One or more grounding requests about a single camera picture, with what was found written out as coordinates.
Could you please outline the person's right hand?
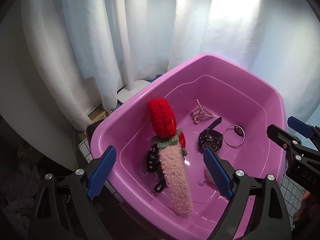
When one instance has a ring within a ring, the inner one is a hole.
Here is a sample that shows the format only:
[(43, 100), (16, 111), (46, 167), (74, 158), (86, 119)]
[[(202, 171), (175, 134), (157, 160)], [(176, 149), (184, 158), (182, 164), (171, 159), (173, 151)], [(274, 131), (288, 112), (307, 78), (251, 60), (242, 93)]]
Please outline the person's right hand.
[(303, 218), (314, 219), (319, 215), (319, 200), (309, 191), (306, 191), (302, 198), (300, 208), (295, 212), (293, 225), (296, 225)]

